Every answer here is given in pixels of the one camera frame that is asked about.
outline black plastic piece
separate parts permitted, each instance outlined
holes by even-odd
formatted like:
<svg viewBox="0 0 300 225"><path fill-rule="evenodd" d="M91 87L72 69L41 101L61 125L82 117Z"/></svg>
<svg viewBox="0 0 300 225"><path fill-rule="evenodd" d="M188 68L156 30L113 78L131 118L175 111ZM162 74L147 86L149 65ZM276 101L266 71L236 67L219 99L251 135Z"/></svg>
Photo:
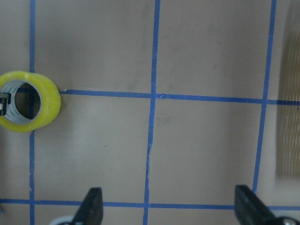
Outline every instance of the black plastic piece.
<svg viewBox="0 0 300 225"><path fill-rule="evenodd" d="M102 219L102 190L100 187L93 187L87 193L72 222L65 222L59 225L100 225Z"/></svg>
<svg viewBox="0 0 300 225"><path fill-rule="evenodd" d="M0 93L0 116L5 116L7 111L7 105L11 103L10 93Z"/></svg>
<svg viewBox="0 0 300 225"><path fill-rule="evenodd" d="M246 185L235 186L234 213L241 225L300 225L293 218L276 218Z"/></svg>

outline grid of blue tape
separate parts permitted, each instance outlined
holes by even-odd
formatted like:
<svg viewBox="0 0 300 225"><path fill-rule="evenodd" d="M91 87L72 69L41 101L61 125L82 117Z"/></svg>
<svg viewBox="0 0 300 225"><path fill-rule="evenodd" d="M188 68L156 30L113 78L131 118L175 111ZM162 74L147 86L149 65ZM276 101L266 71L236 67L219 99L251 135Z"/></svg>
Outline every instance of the grid of blue tape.
<svg viewBox="0 0 300 225"><path fill-rule="evenodd" d="M35 0L30 0L30 72L34 72L34 53L35 53ZM148 210L149 208L169 208L169 209L210 209L210 210L233 210L233 205L203 205L203 204L161 204L149 202L149 160L150 150L153 142L154 131L154 116L155 116L155 101L156 99L177 99L177 100L193 100L193 101L212 101L212 102L235 102L235 103L249 103L261 104L261 118L260 128L257 143L257 154L255 161L255 172L253 177L252 190L256 192L260 158L263 143L264 122L266 117L267 105L300 105L297 101L282 101L270 100L268 97L268 87L270 78L271 55L273 45L273 32L275 23L276 0L271 2L270 13L270 27L267 49L267 60L265 69L265 79L263 88L263 97L260 98L239 98L239 97L215 97L215 96L195 96L195 95L174 95L156 93L156 65L158 55L158 28L159 28L159 11L160 0L155 1L154 13L154 28L153 28L153 50L152 50L152 71L151 71L151 93L131 93L131 92L112 92L112 91L93 91L93 90L67 90L60 91L62 95L87 95L87 96L110 96L110 97L124 97L124 98L149 98L150 99L150 115L149 115L149 131L148 131L148 149L146 161L146 175L145 175L145 195L143 203L131 202L104 202L104 206L110 207L129 207L129 208L144 208L143 225L148 224ZM34 102L34 95L31 95L30 102ZM68 205L79 206L81 202L76 201L36 201L34 197L34 131L30 134L30 199L0 199L0 203L11 204L29 204L30 205L30 225L35 224L35 205ZM271 210L300 210L300 206L269 206Z"/></svg>

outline floor tile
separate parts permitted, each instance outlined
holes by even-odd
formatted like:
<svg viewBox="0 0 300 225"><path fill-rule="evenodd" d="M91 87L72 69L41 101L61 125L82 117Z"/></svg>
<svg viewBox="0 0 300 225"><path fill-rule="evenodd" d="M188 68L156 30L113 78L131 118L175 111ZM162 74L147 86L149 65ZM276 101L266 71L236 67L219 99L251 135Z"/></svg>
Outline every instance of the floor tile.
<svg viewBox="0 0 300 225"><path fill-rule="evenodd" d="M285 22L290 0L277 1L268 99L278 98Z"/></svg>
<svg viewBox="0 0 300 225"><path fill-rule="evenodd" d="M150 92L154 1L37 1L36 72L62 90Z"/></svg>
<svg viewBox="0 0 300 225"><path fill-rule="evenodd" d="M30 1L2 0L0 75L29 69Z"/></svg>
<svg viewBox="0 0 300 225"><path fill-rule="evenodd" d="M161 1L157 92L262 98L270 3Z"/></svg>
<svg viewBox="0 0 300 225"><path fill-rule="evenodd" d="M29 198L29 135L0 127L0 198Z"/></svg>
<svg viewBox="0 0 300 225"><path fill-rule="evenodd" d="M233 210L149 209L149 225L238 225Z"/></svg>
<svg viewBox="0 0 300 225"><path fill-rule="evenodd" d="M260 105L158 100L150 202L233 204L252 186Z"/></svg>
<svg viewBox="0 0 300 225"><path fill-rule="evenodd" d="M0 214L0 224L3 225L30 224L29 205L1 204L1 208L5 211L5 213Z"/></svg>
<svg viewBox="0 0 300 225"><path fill-rule="evenodd" d="M267 108L257 195L266 205L299 206L299 179L285 179L276 174L277 107Z"/></svg>
<svg viewBox="0 0 300 225"><path fill-rule="evenodd" d="M101 225L141 225L143 224L144 209L104 207L103 222Z"/></svg>
<svg viewBox="0 0 300 225"><path fill-rule="evenodd" d="M36 198L143 202L149 99L62 95L57 119L36 131Z"/></svg>
<svg viewBox="0 0 300 225"><path fill-rule="evenodd" d="M47 225L56 218L74 215L77 206L38 205L36 206L36 225ZM104 207L101 225L141 225L143 209Z"/></svg>

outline roll of tape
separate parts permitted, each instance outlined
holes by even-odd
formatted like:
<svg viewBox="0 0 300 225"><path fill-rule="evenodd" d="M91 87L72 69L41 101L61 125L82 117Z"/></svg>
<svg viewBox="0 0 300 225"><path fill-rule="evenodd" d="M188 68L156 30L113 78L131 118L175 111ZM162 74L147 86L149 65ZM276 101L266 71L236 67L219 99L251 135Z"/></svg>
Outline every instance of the roll of tape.
<svg viewBox="0 0 300 225"><path fill-rule="evenodd" d="M33 119L22 116L15 106L15 94L28 83L37 90L40 97L40 109ZM0 116L0 125L16 131L27 132L51 123L60 110L60 93L55 84L46 76L23 71L8 72L0 76L0 92L11 94L11 104L7 105L5 116Z"/></svg>

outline yellow tape roll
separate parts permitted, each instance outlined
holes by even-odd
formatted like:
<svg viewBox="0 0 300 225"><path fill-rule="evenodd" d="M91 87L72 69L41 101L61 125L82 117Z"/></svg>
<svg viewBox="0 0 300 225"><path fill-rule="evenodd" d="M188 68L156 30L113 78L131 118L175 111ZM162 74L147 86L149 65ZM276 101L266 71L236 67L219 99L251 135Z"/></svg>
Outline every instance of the yellow tape roll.
<svg viewBox="0 0 300 225"><path fill-rule="evenodd" d="M34 87L40 97L41 106L34 119L22 116L15 106L15 94L24 83ZM46 76L23 71L13 71L0 76L0 92L11 93L11 104L7 105L7 113L0 116L0 125L16 131L26 132L51 123L60 110L60 93L55 84Z"/></svg>

